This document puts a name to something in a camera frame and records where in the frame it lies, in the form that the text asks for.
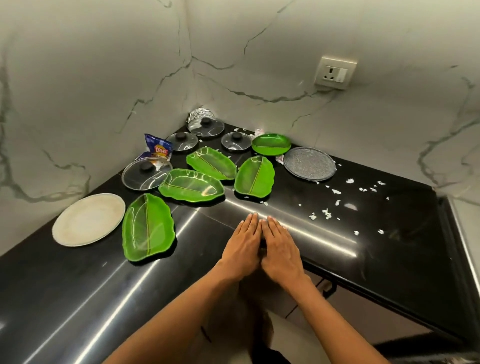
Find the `switch plate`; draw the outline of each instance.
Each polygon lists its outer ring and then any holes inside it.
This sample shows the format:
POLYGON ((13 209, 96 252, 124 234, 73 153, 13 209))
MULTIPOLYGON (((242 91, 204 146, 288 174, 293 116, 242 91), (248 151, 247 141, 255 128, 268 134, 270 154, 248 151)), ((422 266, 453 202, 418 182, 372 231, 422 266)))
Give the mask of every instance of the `switch plate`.
POLYGON ((356 61, 322 57, 315 75, 315 84, 345 90, 356 67, 356 61))

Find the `hand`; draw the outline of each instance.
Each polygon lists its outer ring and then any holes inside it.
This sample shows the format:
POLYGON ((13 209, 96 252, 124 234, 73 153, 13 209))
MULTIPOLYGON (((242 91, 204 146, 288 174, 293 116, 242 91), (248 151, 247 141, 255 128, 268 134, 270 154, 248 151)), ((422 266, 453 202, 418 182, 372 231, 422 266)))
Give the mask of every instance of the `hand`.
POLYGON ((251 274, 257 269, 260 259, 258 248, 262 227, 258 223, 258 214, 249 214, 245 221, 241 221, 228 241, 222 258, 219 260, 228 272, 228 276, 235 281, 251 274))
POLYGON ((286 228, 271 216, 261 221, 262 231, 267 243, 267 255, 262 259, 265 273, 290 295, 305 280, 312 283, 303 271, 300 251, 286 228))

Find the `white plate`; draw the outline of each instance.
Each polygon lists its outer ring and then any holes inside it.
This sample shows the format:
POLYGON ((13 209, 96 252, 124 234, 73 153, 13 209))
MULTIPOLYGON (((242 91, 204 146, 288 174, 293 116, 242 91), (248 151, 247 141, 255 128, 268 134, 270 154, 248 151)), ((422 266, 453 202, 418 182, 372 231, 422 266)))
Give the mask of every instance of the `white plate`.
POLYGON ((123 219, 125 202, 116 194, 94 194, 63 211, 53 224, 58 244, 81 246, 110 234, 123 219))

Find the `black countertop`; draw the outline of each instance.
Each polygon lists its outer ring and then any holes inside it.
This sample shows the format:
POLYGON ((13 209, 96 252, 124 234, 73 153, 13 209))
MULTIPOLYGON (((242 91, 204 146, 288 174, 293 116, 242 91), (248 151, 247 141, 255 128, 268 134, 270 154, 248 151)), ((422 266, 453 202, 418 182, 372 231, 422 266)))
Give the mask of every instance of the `black countertop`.
MULTIPOLYGON (((233 128, 227 125, 226 132, 233 128)), ((204 145, 220 149, 238 166, 253 155, 228 152, 220 137, 204 139, 204 145)), ((102 362, 204 275, 221 257, 233 228, 254 211, 289 226, 308 270, 474 346, 471 293, 456 284, 459 262, 449 253, 431 187, 334 160, 336 174, 320 184, 297 179, 274 161, 268 206, 242 198, 231 185, 225 198, 212 204, 165 199, 178 240, 161 259, 143 265, 125 260, 121 227, 92 245, 67 248, 54 242, 50 221, 0 257, 2 362, 102 362), (351 178, 354 183, 347 183, 351 178), (322 212, 327 208, 330 219, 322 212), (309 218, 312 213, 316 220, 309 218)), ((175 154, 171 162, 187 168, 185 154, 175 154)), ((126 205, 139 195, 122 185, 119 174, 92 194, 105 192, 118 194, 126 205)))

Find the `green leaf-shaped plate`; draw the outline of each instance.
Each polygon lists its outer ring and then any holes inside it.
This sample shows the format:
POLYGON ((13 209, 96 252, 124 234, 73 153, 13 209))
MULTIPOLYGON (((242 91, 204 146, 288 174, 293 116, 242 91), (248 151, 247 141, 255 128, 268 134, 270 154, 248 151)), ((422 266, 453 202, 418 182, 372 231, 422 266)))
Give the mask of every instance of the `green leaf-shaped plate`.
POLYGON ((252 148, 264 156, 279 156, 292 147, 290 139, 281 134, 263 134, 252 140, 252 148))
POLYGON ((188 202, 204 202, 225 193, 222 182, 195 170, 171 170, 158 190, 163 196, 188 202))
POLYGON ((235 179, 235 191, 262 198, 272 191, 275 170, 272 162, 262 156, 248 158, 235 179))
POLYGON ((165 252, 174 240, 170 208, 160 197, 143 194, 132 202, 122 226, 123 253, 128 260, 138 262, 165 252))
POLYGON ((208 174, 218 180, 234 180, 237 166, 225 154, 204 146, 187 155, 187 163, 194 170, 208 174))

